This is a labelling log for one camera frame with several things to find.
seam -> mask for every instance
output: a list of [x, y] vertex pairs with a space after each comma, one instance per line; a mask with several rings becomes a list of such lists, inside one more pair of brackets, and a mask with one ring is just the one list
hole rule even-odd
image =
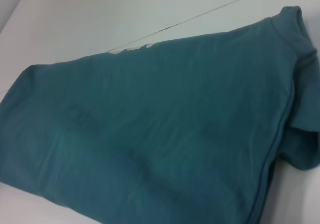
[[270, 18], [270, 23], [271, 23], [271, 26], [272, 26], [274, 32], [276, 33], [276, 35], [285, 43], [286, 46], [288, 46], [292, 50], [294, 55], [298, 58], [298, 55], [297, 55], [294, 47], [280, 34], [280, 32], [276, 28], [272, 18]]
[[[263, 197], [263, 196], [261, 196], [262, 180], [263, 180], [263, 177], [266, 175], [266, 172], [268, 173], [268, 169], [266, 170], [266, 166], [267, 166], [268, 160], [270, 159], [271, 154], [276, 153], [275, 152], [276, 151], [276, 149], [275, 149], [276, 143], [281, 141], [281, 139], [280, 140], [278, 140], [278, 139], [279, 139], [281, 127], [282, 127], [283, 122], [284, 122], [283, 120], [287, 115], [290, 114], [289, 106], [290, 106], [290, 103], [292, 103], [292, 101], [293, 101], [293, 97], [292, 97], [293, 96], [293, 89], [294, 89], [293, 87], [294, 87], [294, 81], [292, 79], [291, 80], [291, 88], [290, 88], [290, 96], [288, 98], [288, 101], [287, 101], [287, 103], [285, 105], [285, 108], [283, 110], [282, 116], [280, 118], [279, 125], [278, 125], [278, 128], [277, 128], [276, 134], [274, 136], [272, 145], [271, 145], [271, 147], [269, 149], [269, 152], [268, 152], [268, 154], [267, 154], [267, 156], [266, 156], [266, 158], [265, 158], [265, 160], [263, 162], [264, 164], [262, 166], [262, 169], [261, 169], [262, 171], [260, 173], [258, 190], [256, 192], [256, 195], [255, 195], [256, 197], [254, 199], [254, 203], [252, 204], [252, 208], [251, 208], [250, 214], [248, 216], [248, 219], [245, 222], [246, 224], [254, 223], [252, 217], [253, 217], [253, 214], [255, 212], [257, 212], [257, 211], [260, 212], [260, 214], [258, 215], [258, 218], [260, 218], [261, 214], [262, 214], [262, 211], [264, 209], [264, 204], [262, 204], [262, 206], [258, 210], [256, 210], [256, 208], [257, 208], [256, 206], [257, 206], [258, 201]], [[265, 200], [264, 201], [266, 201], [267, 196], [268, 196], [268, 191], [265, 192], [265, 195], [264, 195]]]

teal t-shirt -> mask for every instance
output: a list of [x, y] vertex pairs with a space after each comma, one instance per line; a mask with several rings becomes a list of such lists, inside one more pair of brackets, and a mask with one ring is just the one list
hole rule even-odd
[[319, 72], [299, 7], [30, 66], [0, 103], [0, 181], [106, 224], [257, 224], [277, 157], [319, 164]]

